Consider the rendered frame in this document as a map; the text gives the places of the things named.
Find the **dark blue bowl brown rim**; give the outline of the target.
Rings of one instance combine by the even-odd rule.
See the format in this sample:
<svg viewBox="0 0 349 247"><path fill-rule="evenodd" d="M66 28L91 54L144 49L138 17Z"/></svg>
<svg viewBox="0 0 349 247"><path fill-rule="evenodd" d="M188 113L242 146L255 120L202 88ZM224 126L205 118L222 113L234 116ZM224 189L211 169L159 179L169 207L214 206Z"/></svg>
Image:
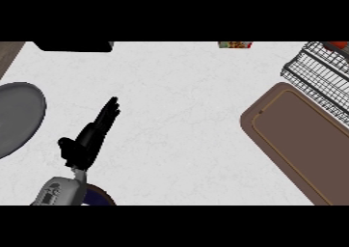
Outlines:
<svg viewBox="0 0 349 247"><path fill-rule="evenodd" d="M86 185L86 193L82 203L88 206L113 206L115 202L107 195L106 191L101 190L97 186Z"/></svg>

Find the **brown rectangular tray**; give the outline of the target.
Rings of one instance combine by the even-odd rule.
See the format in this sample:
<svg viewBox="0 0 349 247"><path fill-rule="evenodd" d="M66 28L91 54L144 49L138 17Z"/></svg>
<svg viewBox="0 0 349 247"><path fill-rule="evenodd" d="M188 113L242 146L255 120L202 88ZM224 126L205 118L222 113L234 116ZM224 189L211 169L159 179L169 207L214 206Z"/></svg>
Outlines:
<svg viewBox="0 0 349 247"><path fill-rule="evenodd" d="M349 130L286 83L240 116L240 127L316 205L349 205Z"/></svg>

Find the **colourful printed box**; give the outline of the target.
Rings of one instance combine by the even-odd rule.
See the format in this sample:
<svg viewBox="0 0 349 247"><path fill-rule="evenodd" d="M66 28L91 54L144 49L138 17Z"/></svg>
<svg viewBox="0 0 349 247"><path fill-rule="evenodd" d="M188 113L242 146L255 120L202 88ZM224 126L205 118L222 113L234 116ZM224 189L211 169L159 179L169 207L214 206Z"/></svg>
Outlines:
<svg viewBox="0 0 349 247"><path fill-rule="evenodd" d="M251 48L252 41L218 41L218 48Z"/></svg>

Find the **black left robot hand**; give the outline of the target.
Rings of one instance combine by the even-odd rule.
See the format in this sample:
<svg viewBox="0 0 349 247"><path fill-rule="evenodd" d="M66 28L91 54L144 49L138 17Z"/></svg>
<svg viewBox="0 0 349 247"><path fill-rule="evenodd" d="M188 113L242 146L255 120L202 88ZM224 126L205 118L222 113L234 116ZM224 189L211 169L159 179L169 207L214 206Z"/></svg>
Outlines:
<svg viewBox="0 0 349 247"><path fill-rule="evenodd" d="M64 166L86 171L92 166L104 136L119 115L117 97L113 96L103 105L95 120L85 125L75 139L57 140Z"/></svg>

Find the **red bell pepper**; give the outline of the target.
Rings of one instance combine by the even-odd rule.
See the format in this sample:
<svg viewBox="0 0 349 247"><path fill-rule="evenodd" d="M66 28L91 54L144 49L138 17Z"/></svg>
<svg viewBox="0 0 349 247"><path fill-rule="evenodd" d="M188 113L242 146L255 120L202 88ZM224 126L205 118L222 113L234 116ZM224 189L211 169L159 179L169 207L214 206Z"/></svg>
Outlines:
<svg viewBox="0 0 349 247"><path fill-rule="evenodd" d="M332 50L333 48L344 49L347 46L345 41L326 41L323 47L326 50Z"/></svg>

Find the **black appliance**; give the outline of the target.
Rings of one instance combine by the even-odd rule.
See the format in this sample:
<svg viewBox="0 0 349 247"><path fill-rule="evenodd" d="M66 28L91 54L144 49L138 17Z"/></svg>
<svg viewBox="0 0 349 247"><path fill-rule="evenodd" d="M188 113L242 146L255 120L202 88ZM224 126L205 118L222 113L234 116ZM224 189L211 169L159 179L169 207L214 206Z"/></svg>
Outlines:
<svg viewBox="0 0 349 247"><path fill-rule="evenodd" d="M35 45L44 51L63 52L110 52L113 43L109 41L36 41Z"/></svg>

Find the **grey round plate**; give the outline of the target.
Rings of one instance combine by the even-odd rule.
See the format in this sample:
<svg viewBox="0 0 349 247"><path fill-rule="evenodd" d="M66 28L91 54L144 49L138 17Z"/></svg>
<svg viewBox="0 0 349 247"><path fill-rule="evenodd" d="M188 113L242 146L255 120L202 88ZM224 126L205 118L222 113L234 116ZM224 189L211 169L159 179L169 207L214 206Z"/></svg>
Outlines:
<svg viewBox="0 0 349 247"><path fill-rule="evenodd" d="M44 120L47 101L26 82L0 86L0 159L27 142Z"/></svg>

